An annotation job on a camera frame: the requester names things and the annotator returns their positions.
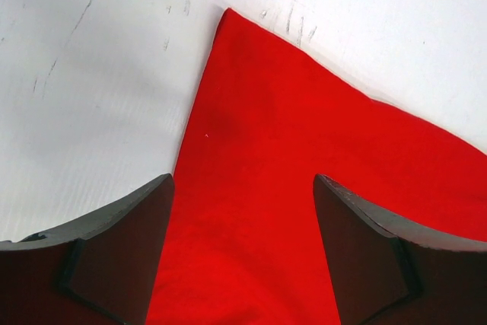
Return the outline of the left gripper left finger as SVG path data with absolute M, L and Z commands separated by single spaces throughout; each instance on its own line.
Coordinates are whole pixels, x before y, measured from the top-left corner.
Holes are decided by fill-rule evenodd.
M 174 197 L 161 175 L 88 214 L 1 244 L 3 324 L 143 324 Z

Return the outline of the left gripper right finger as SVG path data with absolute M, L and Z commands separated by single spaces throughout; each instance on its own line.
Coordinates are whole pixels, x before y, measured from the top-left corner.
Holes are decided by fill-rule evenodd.
M 484 324 L 486 243 L 373 204 L 323 175 L 314 203 L 343 324 Z

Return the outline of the red t shirt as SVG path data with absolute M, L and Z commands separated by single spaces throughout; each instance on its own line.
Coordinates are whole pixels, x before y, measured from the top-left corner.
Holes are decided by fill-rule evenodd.
M 228 9 L 174 174 L 149 324 L 337 324 L 313 180 L 486 239 L 486 156 Z

